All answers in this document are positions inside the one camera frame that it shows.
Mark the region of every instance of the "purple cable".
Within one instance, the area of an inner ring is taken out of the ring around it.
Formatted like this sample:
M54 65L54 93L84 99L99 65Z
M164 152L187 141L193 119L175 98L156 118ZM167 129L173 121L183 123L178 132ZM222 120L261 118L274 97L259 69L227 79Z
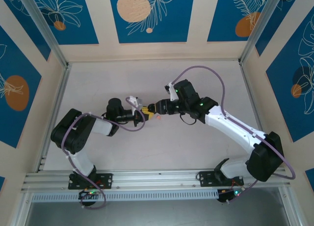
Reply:
M64 148L65 140L66 140L66 138L68 137L68 135L69 135L70 131L72 130L72 128L75 126L75 124L76 124L81 118L86 117L86 116L91 116L91 117L94 117L94 118L96 118L96 119L101 119L101 120L110 122L110 123L112 123L112 124L115 124L115 125L119 126L119 127L122 128L122 129L125 129L125 130L130 131L130 132L134 132L134 131L139 131L139 130L141 130L141 129L144 127L144 125L145 125L145 117L144 117L144 114L142 113L142 111L141 111L140 109L138 109L135 105L133 105L133 104L129 101L129 99L130 99L130 98L127 97L127 98L126 98L126 102L127 102L128 104L130 104L132 107L134 107L134 108L141 114L141 116L142 116L142 118L143 118L143 124L142 124L142 126L141 126L140 128L138 128L138 129L129 129L129 128L126 128L126 127L122 126L122 125L119 124L119 123L116 123L116 122L113 122L113 121L109 121L109 120L107 120L107 119L104 119L103 117L98 117L98 116L95 116L95 115L92 115L92 114L89 114L89 113L84 113L84 114L78 116L78 117L74 120L74 122L70 125L70 127L68 128L67 132L65 133L65 135L64 135L64 137L63 137L63 139L62 139L62 142L61 142L61 149L62 149L62 151L66 154L66 156L67 156L67 158L69 159L69 162L70 162L70 164L72 165L72 167L74 168L74 170L75 170L80 176L82 176L84 179L86 179L88 182L90 182L94 187L96 187L96 189L99 190L100 193L101 193L101 194L103 195L103 197L104 197L104 202L103 202L103 204L102 204L101 206L97 206L97 207L85 207L85 206L83 205L83 200L84 200L85 196L87 196L87 194L84 195L84 196L81 198L81 200L80 200L80 204L81 204L82 207L85 208L85 209L97 210L97 209L103 208L103 207L105 206L105 204L106 204L106 196L105 196L105 193L103 192L103 190L102 190L96 183L94 183L94 182L93 182L92 180L90 180L87 176L85 176L85 175L84 175L81 171L79 171L78 168L75 166L75 164L73 163L73 161L72 161L72 159L71 159L71 157L70 157L70 155L69 155L69 152L68 152L67 150L65 150L65 148Z
M234 119L230 118L230 117L227 117L227 114L225 112L225 109L224 109L224 101L225 101L225 94L226 94L226 88L225 88L225 83L223 82L221 76L216 72L214 71L213 69L209 68L209 67L206 67L206 66L192 66L192 67L189 67L187 69L185 69L173 82L172 84L174 85L176 83L176 81L184 74L186 73L187 71L193 69L193 68L204 68L204 69L207 69L209 71L211 71L212 73L214 73L218 79L220 80L221 82L221 85L222 85L222 97L221 97L221 112L222 114L227 118L229 119L231 122L233 122L234 124L236 124L237 126L241 127L242 129L246 130L248 133L250 133L251 135L254 135L254 132L251 131L250 129L248 129L247 127L243 126L242 124L240 124L239 122L235 121ZM287 165L287 167L289 168L289 170L291 171L291 174L292 176L289 177L289 176L284 176L284 175L280 175L280 174L276 174L276 173L273 173L274 176L278 176L278 177L281 177L281 178L286 178L286 179L295 179L295 172L294 172L294 169L293 167L290 165L290 163L281 155L281 153L279 153L270 143L268 143L266 140L264 140L262 137L256 135L255 136L256 138L258 138L261 142L263 142L264 144L266 144L273 152L275 152L279 157L280 159L282 159L282 161ZM252 185L250 187L248 187L247 189L245 189L242 194L251 189L256 183L257 183L258 180L256 180L254 183L252 183Z

